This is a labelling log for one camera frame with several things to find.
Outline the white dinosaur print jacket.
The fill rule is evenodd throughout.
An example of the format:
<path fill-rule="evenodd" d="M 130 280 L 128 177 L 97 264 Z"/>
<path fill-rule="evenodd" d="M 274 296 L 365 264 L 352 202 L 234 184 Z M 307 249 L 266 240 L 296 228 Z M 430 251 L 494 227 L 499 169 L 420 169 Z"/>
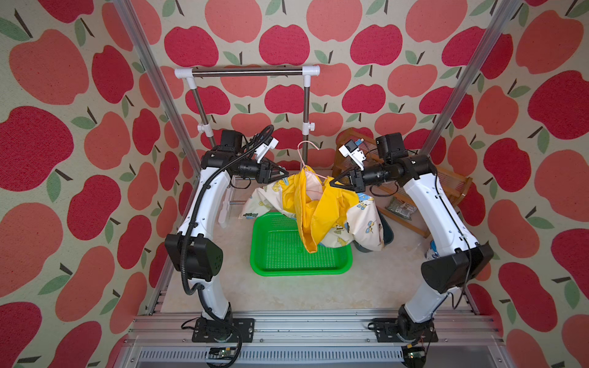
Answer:
<path fill-rule="evenodd" d="M 348 212 L 348 223 L 354 241 L 363 247 L 380 251 L 383 249 L 383 230 L 374 198 L 364 193 L 357 193 L 360 204 Z M 255 189 L 245 202 L 239 215 L 240 219 L 257 219 L 269 212 L 278 212 L 289 219 L 282 211 L 282 194 L 270 184 Z"/>

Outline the yellow jacket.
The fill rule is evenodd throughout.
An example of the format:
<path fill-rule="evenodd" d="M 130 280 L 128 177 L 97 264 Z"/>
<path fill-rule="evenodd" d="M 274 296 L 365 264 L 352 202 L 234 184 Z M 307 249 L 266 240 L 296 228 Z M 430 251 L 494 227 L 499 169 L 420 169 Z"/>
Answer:
<path fill-rule="evenodd" d="M 310 254 L 320 247 L 340 248 L 354 241 L 348 212 L 360 204 L 357 193 L 334 188 L 332 177 L 322 180 L 307 168 L 281 179 L 273 188 L 282 194 L 282 211 L 297 224 Z"/>

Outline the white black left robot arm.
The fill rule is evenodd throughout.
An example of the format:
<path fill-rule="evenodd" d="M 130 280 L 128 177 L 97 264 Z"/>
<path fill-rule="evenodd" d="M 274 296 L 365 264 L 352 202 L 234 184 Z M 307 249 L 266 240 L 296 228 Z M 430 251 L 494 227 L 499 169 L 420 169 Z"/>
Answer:
<path fill-rule="evenodd" d="M 164 245 L 179 271 L 185 294 L 197 295 L 202 312 L 196 319 L 196 342 L 242 343 L 243 330 L 233 320 L 231 304 L 217 279 L 223 251 L 213 241 L 222 201 L 234 177 L 268 184 L 285 179 L 288 171 L 266 158 L 278 144 L 268 125 L 251 140 L 235 130 L 225 130 L 219 145 L 205 152 L 195 198 L 177 232 Z"/>

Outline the pink wire hanger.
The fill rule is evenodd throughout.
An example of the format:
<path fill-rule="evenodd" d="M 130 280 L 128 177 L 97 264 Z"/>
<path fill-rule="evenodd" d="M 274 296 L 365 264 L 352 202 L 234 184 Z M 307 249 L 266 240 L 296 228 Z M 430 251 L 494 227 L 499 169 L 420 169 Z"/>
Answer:
<path fill-rule="evenodd" d="M 321 174 L 316 173 L 311 166 L 308 164 L 308 145 L 311 144 L 316 150 L 318 146 L 309 140 L 303 140 L 297 145 L 297 152 L 299 155 L 299 160 L 301 164 L 301 169 L 299 173 L 295 175 L 294 182 L 297 184 L 302 184 L 304 181 L 308 179 L 309 176 L 313 176 L 320 182 L 320 184 L 324 184 L 327 180 L 326 176 L 322 176 Z"/>

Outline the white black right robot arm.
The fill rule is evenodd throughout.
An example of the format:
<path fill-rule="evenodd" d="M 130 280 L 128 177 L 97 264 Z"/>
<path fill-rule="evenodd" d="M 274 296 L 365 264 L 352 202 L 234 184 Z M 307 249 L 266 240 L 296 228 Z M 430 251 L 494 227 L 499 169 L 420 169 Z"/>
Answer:
<path fill-rule="evenodd" d="M 413 343 L 433 325 L 437 309 L 454 291 L 466 285 L 494 256 L 490 245 L 479 244 L 465 227 L 443 191 L 438 170 L 429 156 L 411 155 L 399 133 L 376 139 L 380 163 L 364 164 L 366 156 L 359 143 L 350 140 L 339 148 L 356 166 L 343 171 L 331 186 L 361 193 L 369 186 L 395 182 L 417 207 L 433 241 L 438 257 L 421 265 L 423 283 L 399 310 L 391 332 L 401 341 Z"/>

